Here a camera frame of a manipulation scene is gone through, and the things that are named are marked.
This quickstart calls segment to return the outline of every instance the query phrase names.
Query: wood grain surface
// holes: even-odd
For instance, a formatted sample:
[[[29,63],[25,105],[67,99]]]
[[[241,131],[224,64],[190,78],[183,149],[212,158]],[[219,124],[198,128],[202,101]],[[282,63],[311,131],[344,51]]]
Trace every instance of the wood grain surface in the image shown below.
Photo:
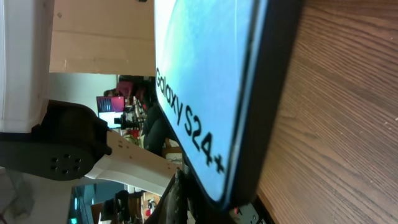
[[[277,223],[398,223],[398,1],[306,2],[259,196]]]

